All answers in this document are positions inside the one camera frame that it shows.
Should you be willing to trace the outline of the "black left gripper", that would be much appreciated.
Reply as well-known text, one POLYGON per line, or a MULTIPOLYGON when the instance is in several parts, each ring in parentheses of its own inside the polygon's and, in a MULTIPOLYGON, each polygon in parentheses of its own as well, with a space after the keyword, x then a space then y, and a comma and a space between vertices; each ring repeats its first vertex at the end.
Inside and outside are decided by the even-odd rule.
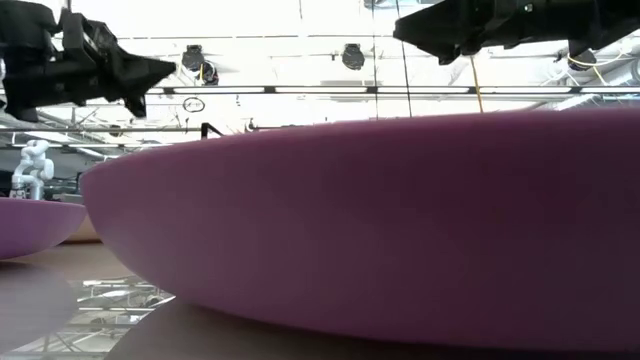
POLYGON ((155 58, 113 51, 108 74, 96 63, 73 59, 46 59, 34 52, 5 52, 6 74, 2 81, 6 96, 4 110, 18 120, 37 122, 38 107, 87 100, 122 99, 136 118, 147 116, 145 93, 176 71, 176 64, 155 58))

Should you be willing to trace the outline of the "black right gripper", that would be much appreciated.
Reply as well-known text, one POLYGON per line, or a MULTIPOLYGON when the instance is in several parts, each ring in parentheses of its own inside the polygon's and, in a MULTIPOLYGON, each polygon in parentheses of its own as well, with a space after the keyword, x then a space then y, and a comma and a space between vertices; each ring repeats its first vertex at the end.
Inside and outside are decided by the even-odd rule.
POLYGON ((393 37, 413 45, 434 43, 440 65, 491 46, 566 40, 571 50, 598 49, 599 15, 597 0, 438 3, 398 19, 393 37))

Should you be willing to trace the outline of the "large purple bowl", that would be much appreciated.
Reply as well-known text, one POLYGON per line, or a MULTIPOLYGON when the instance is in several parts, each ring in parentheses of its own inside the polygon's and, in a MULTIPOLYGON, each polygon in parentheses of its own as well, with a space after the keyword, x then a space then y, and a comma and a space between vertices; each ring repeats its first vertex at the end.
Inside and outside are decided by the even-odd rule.
POLYGON ((640 350, 640 109, 339 122, 152 148, 80 179, 178 299, 401 342, 640 350))

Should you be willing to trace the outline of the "long ceiling light strip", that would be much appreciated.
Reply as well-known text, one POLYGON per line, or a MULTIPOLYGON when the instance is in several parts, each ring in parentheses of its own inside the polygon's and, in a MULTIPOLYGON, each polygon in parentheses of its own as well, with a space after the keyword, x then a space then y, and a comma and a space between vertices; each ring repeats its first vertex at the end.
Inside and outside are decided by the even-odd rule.
POLYGON ((222 94, 416 94, 416 95, 573 95, 640 94, 640 86, 222 86, 222 87, 154 87, 149 95, 222 95, 222 94))

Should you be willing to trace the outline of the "small purple bowl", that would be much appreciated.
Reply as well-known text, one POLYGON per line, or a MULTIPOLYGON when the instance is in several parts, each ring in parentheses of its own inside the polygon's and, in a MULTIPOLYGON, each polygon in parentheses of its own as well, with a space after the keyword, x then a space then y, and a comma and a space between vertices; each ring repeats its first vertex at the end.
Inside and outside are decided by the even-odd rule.
POLYGON ((0 260, 61 244, 78 230, 86 214, 79 204, 0 198, 0 260))

